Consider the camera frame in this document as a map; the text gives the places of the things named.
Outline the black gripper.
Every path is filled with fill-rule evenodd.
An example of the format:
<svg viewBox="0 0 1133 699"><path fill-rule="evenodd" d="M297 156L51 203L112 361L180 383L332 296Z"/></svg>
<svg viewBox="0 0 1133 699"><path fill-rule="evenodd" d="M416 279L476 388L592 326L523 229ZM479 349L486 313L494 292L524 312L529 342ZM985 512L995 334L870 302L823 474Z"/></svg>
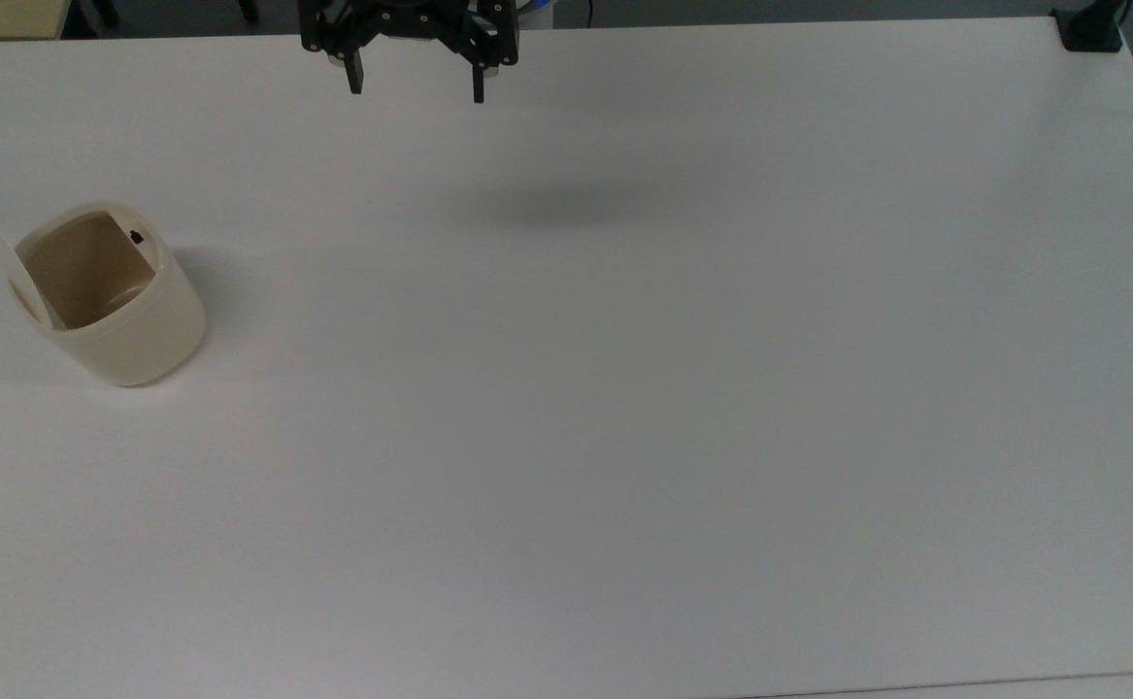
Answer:
<svg viewBox="0 0 1133 699"><path fill-rule="evenodd" d="M300 1L298 19L303 49L343 66L352 94L361 94L365 83L360 49L380 36L453 48L470 65L478 105L486 77L520 61L512 1Z"/></svg>

